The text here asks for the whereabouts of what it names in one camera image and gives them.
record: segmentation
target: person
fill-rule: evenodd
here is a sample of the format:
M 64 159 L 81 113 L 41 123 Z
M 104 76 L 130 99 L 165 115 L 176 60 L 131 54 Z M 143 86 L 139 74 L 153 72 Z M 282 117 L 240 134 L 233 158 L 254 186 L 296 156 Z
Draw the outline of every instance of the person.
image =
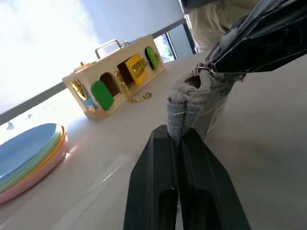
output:
M 212 50 L 225 32 L 259 0 L 181 0 L 189 15 L 196 52 Z

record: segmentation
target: wall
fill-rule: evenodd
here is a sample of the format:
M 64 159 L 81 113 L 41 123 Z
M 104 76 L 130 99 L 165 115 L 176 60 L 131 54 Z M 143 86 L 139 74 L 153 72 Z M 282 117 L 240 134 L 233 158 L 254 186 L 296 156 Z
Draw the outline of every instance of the wall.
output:
M 178 0 L 82 0 L 101 43 L 132 41 L 183 17 Z

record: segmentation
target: blue sticker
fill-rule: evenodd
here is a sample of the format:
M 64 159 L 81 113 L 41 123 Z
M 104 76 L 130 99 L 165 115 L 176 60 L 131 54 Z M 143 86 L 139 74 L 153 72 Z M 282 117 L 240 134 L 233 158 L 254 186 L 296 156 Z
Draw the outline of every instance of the blue sticker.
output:
M 86 95 L 87 95 L 87 100 L 84 101 L 81 97 L 79 97 L 78 94 L 77 94 L 77 95 L 78 95 L 78 97 L 80 98 L 82 104 L 85 106 L 86 110 L 88 110 L 88 107 L 89 107 L 90 105 L 92 105 L 95 109 L 98 109 L 96 103 L 95 103 L 94 100 L 91 98 L 91 96 L 90 96 L 90 94 L 88 93 L 86 87 L 85 87 L 84 85 L 82 85 L 82 86 L 83 86 L 84 91 L 85 91 L 85 93 L 86 93 Z

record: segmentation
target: gold latch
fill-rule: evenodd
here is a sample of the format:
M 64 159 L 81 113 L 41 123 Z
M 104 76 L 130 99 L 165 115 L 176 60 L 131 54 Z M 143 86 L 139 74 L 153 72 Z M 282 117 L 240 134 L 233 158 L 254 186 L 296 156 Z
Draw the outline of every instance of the gold latch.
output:
M 73 89 L 76 91 L 76 93 L 78 94 L 78 96 L 86 101 L 87 100 L 87 94 L 85 89 L 83 88 L 83 86 L 81 85 L 79 80 L 74 80 L 71 82 L 71 86 L 73 87 Z
M 126 97 L 129 99 L 129 101 L 131 103 L 137 103 L 137 102 L 141 102 L 145 99 L 151 98 L 152 94 L 150 92 L 147 92 L 142 97 L 140 97 L 138 99 L 134 99 L 134 97 L 132 96 L 132 93 L 130 92 L 128 86 L 126 85 L 126 83 L 125 83 L 122 75 L 120 74 L 120 72 L 116 71 L 114 75 L 118 78 L 123 92 L 125 93 Z
M 162 64 L 161 64 L 161 59 L 160 59 L 160 55 L 159 55 L 157 52 L 155 53 L 155 58 L 158 60 L 160 66 L 162 66 Z
M 143 59 L 143 58 L 141 59 L 141 65 L 142 65 L 143 68 L 146 68 L 147 63 L 148 63 L 148 62 L 145 61 L 145 59 Z

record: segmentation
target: stacked plates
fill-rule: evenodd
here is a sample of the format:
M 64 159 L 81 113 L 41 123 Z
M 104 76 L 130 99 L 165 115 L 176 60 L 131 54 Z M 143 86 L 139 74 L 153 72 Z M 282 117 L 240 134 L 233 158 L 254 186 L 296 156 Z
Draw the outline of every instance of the stacked plates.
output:
M 67 150 L 64 127 L 44 124 L 0 145 L 0 204 L 45 177 Z

